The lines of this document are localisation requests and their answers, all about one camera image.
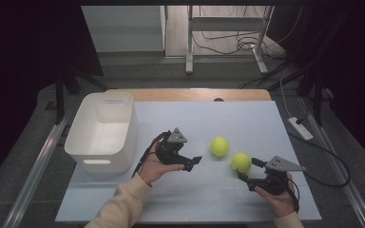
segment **power strip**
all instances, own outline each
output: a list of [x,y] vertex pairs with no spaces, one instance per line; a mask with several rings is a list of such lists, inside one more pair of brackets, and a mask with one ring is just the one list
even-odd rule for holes
[[303,126],[303,124],[299,123],[297,124],[296,121],[298,118],[292,117],[288,119],[289,123],[292,125],[292,127],[297,131],[297,133],[304,139],[304,140],[311,140],[313,139],[313,136],[310,134],[310,132]]

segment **wall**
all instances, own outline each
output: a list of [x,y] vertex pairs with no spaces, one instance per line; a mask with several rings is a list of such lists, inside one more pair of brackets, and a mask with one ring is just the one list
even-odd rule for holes
[[82,7],[97,52],[164,50],[164,7]]

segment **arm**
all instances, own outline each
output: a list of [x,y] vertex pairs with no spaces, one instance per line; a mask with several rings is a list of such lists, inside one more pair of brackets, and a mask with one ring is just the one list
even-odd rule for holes
[[[155,143],[150,152],[156,151],[158,146]],[[155,154],[149,154],[139,173],[129,182],[119,185],[114,197],[103,205],[97,217],[86,228],[131,227],[142,213],[143,201],[152,189],[152,182],[167,172],[182,169],[183,164],[164,165]]]
[[[292,175],[287,173],[287,178],[292,179]],[[294,191],[293,184],[288,181],[289,188]],[[260,187],[255,188],[256,192],[266,199],[272,206],[277,218],[274,219],[274,223],[278,228],[302,228],[298,214],[295,212],[295,205],[293,199],[287,192],[274,196]]]

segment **person's right hand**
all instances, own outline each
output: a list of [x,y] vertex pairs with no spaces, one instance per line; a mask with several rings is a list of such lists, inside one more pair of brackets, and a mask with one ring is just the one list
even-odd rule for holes
[[[291,180],[292,175],[290,173],[287,173],[287,178]],[[289,188],[292,190],[292,192],[295,192],[292,182],[288,182]],[[255,187],[255,190],[260,196],[262,196],[271,204],[272,209],[279,218],[285,217],[295,211],[295,204],[292,197],[289,195],[289,193],[287,193],[287,191],[278,196],[274,196],[258,186]]]

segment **person's left hand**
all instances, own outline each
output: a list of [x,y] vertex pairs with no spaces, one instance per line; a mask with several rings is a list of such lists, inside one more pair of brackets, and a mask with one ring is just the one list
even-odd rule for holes
[[138,172],[142,180],[149,186],[163,174],[171,171],[180,171],[184,168],[183,164],[162,164],[155,154],[158,147],[159,141],[155,142],[152,148],[150,148],[150,152],[147,155],[141,170]]

